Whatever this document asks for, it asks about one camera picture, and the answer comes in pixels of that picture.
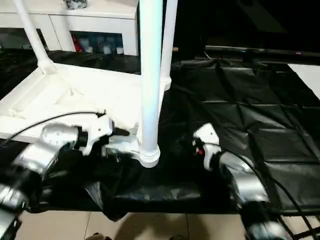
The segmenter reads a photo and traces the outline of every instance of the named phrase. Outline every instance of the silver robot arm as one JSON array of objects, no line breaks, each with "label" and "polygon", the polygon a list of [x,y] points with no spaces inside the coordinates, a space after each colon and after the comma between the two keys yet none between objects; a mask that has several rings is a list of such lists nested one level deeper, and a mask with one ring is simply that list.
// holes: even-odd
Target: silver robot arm
[{"label": "silver robot arm", "polygon": [[249,240],[291,240],[290,235],[272,214],[265,186],[250,166],[248,158],[241,159],[219,146],[219,137],[211,124],[205,124],[193,135],[193,146],[203,156],[204,168],[217,169],[230,190]]},{"label": "silver robot arm", "polygon": [[112,133],[113,122],[106,115],[99,117],[86,130],[61,123],[45,126],[40,138],[0,172],[0,240],[15,238],[21,225],[18,216],[29,206],[30,199],[58,161],[61,151],[78,149],[83,155],[89,155],[100,137]]}]

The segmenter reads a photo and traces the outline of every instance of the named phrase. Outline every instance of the floor tile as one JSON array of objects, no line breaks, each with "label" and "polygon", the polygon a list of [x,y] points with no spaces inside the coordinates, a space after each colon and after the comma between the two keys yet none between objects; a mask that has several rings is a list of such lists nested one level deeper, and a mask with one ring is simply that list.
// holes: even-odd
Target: floor tile
[{"label": "floor tile", "polygon": [[239,215],[188,214],[191,240],[245,240]]},{"label": "floor tile", "polygon": [[[283,217],[283,219],[294,234],[299,234],[301,232],[309,230],[304,220],[300,216]],[[319,221],[314,216],[308,216],[307,219],[309,220],[313,228],[320,226]],[[304,238],[303,240],[312,240],[312,237],[309,236]]]},{"label": "floor tile", "polygon": [[24,212],[16,240],[83,240],[89,215],[85,211]]},{"label": "floor tile", "polygon": [[169,240],[175,235],[188,236],[185,214],[128,213],[118,222],[101,212],[92,212],[86,237],[101,233],[113,240]]}]

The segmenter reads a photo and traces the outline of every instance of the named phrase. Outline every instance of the white pole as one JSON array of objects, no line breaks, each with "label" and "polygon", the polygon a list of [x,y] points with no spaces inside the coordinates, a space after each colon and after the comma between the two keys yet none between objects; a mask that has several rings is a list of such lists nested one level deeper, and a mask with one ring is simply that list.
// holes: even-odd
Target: white pole
[{"label": "white pole", "polygon": [[40,40],[40,37],[37,33],[36,28],[34,27],[30,16],[26,10],[26,6],[23,0],[14,0],[14,4],[18,11],[18,14],[23,23],[24,31],[31,43],[33,51],[38,59],[38,66],[42,72],[52,72],[54,71],[54,65],[52,60],[48,57],[46,50]]},{"label": "white pole", "polygon": [[167,0],[161,57],[161,77],[170,77],[172,49],[174,47],[178,0]]},{"label": "white pole", "polygon": [[142,75],[142,144],[145,167],[159,160],[158,121],[163,0],[140,0],[140,48]]}]

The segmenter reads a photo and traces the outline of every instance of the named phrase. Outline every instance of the white cabinet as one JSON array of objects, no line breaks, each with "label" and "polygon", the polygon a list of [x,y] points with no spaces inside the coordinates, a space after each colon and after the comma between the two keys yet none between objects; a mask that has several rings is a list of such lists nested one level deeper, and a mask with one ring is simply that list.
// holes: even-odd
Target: white cabinet
[{"label": "white cabinet", "polygon": [[[88,0],[87,8],[66,10],[62,0],[24,0],[49,50],[76,51],[75,36],[87,33],[90,44],[97,42],[93,38],[115,36],[124,54],[134,56],[138,55],[138,1]],[[1,28],[22,27],[13,1],[1,0],[0,32]]]},{"label": "white cabinet", "polygon": [[55,33],[64,51],[75,51],[72,32],[120,34],[125,55],[138,54],[137,23],[135,19],[91,16],[51,15]]},{"label": "white cabinet", "polygon": [[[49,15],[46,14],[32,14],[31,15],[35,27],[41,32],[44,38],[45,44],[49,50],[61,50],[61,46],[55,29],[51,23]],[[2,41],[14,41],[10,34],[14,34],[15,31],[8,31],[9,29],[20,29],[25,36],[27,42],[27,36],[23,30],[23,24],[17,13],[0,13],[0,35]]]}]

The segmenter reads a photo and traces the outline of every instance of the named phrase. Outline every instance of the black tablecloth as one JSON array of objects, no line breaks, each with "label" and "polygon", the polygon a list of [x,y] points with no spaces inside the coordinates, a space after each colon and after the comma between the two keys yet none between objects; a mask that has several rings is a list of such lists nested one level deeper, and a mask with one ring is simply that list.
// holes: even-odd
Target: black tablecloth
[{"label": "black tablecloth", "polygon": [[[62,51],[49,56],[56,63],[140,73],[140,60],[133,56]],[[31,51],[0,52],[0,98],[36,64]],[[212,123],[221,146],[250,158],[263,176],[280,181],[304,213],[320,215],[320,101],[296,73],[286,64],[174,60],[171,78],[160,114],[161,156],[155,168],[125,157],[117,162],[64,153],[30,211],[103,210],[111,219],[125,212],[234,213],[219,173],[205,171],[190,153],[192,133]],[[12,142],[0,149],[0,165],[25,146]],[[274,211],[298,214],[272,182],[268,191],[274,193]]]}]

